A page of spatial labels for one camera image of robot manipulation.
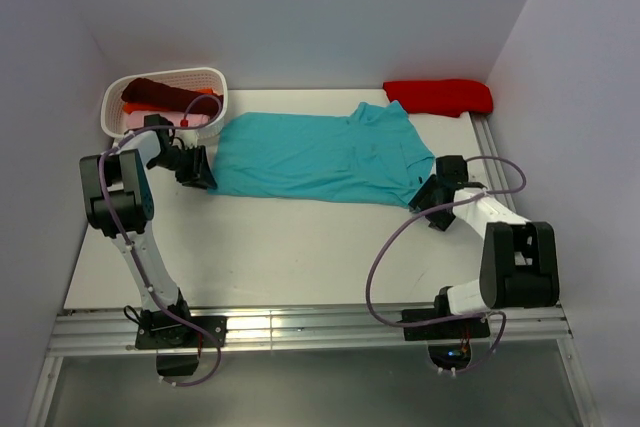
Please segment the teal t shirt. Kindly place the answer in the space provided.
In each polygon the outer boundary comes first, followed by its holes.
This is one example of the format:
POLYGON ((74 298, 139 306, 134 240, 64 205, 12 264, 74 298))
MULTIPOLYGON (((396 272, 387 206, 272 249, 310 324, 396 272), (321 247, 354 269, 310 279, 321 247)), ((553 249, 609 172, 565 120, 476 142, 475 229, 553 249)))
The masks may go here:
POLYGON ((249 112, 221 132, 213 191, 405 208, 434 163, 398 102, 348 116, 249 112))

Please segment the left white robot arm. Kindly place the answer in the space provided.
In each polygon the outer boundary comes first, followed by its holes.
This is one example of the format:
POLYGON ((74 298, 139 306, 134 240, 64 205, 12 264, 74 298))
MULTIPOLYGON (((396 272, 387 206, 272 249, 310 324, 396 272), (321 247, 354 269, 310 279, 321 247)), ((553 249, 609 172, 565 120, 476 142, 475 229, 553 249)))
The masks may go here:
POLYGON ((88 223, 112 241, 138 288, 142 302, 139 328, 158 331, 172 346, 191 341, 195 322, 154 238, 155 206, 147 171, 166 169, 184 187, 217 187, 206 148, 174 143, 176 132, 188 128, 153 114, 116 146, 79 162, 88 223))

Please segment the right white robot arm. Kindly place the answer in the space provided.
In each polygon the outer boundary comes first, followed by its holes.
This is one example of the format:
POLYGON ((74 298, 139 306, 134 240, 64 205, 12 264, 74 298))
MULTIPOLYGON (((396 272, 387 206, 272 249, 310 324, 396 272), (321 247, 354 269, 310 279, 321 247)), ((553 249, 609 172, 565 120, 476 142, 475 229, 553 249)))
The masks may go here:
POLYGON ((433 325, 443 336, 462 330, 467 315, 503 308, 543 308, 557 304, 560 282, 553 227, 522 217, 473 181, 469 161, 459 155, 438 157, 430 175, 409 202, 430 228, 444 232, 466 223, 483 241, 478 277, 440 289, 433 325))

